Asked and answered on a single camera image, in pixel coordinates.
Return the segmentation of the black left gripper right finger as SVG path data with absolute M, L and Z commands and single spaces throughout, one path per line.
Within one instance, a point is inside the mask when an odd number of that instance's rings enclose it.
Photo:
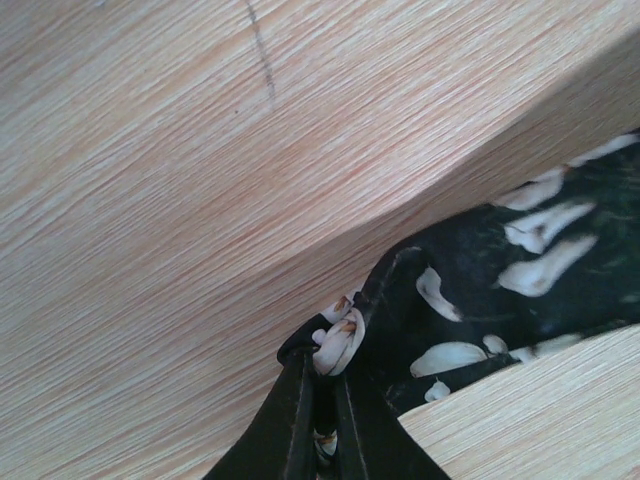
M 446 472 L 401 426 L 371 379 L 345 372 L 335 384 L 340 479 L 437 480 Z

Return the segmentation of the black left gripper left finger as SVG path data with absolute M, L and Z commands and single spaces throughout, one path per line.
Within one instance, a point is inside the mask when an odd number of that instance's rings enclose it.
M 315 477 L 311 354 L 298 350 L 240 439 L 205 475 L 209 480 Z

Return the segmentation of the black white patterned tie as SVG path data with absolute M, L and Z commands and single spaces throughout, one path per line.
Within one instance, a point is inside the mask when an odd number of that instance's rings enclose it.
M 392 247 L 282 347 L 361 354 L 395 415 L 639 320 L 631 130 Z

